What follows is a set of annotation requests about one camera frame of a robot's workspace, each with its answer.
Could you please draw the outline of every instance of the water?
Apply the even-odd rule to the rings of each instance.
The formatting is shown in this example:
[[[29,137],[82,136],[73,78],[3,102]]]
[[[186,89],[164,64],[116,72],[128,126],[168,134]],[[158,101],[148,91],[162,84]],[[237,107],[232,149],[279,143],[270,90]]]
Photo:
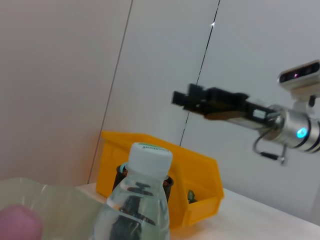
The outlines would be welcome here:
[[[130,171],[101,210],[91,240],[169,240],[163,179]]]

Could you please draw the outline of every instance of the metal cylinder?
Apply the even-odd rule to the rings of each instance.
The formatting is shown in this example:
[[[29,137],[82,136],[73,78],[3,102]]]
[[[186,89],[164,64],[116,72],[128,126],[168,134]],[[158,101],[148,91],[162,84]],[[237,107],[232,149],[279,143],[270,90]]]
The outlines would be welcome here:
[[[320,150],[320,123],[303,112],[271,106],[280,113],[281,125],[264,138],[289,148],[313,153]]]

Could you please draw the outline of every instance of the bottle label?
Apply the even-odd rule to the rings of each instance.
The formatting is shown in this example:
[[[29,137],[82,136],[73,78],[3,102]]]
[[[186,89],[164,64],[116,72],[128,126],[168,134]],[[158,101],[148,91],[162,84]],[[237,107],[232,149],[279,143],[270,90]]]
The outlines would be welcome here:
[[[144,143],[144,142],[140,142],[138,143],[138,145],[142,145],[143,149],[153,149],[153,150],[160,150],[160,151],[166,151],[166,152],[170,152],[169,150],[161,147],[161,146],[157,146],[157,145],[152,145],[149,143]]]

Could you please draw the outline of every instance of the yellow plastic bin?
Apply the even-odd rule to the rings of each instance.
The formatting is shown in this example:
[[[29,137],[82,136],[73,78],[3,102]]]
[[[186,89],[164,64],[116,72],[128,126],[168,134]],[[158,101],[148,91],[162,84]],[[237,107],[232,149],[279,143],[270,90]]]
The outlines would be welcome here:
[[[146,134],[102,132],[103,150],[96,191],[108,197],[113,188],[117,166],[128,161],[131,145],[136,142],[154,144],[173,153],[169,176],[173,179],[168,202],[170,228],[191,226],[217,214],[224,197],[215,159],[187,150]],[[192,190],[197,202],[188,203]]]

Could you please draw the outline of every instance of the plastic water bottle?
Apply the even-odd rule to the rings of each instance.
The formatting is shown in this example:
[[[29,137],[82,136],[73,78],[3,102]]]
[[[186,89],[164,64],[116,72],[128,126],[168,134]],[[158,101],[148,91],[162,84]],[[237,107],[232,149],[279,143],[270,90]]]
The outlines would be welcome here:
[[[167,149],[134,143],[127,177],[99,213],[91,240],[169,240],[169,213],[163,181],[173,155]]]

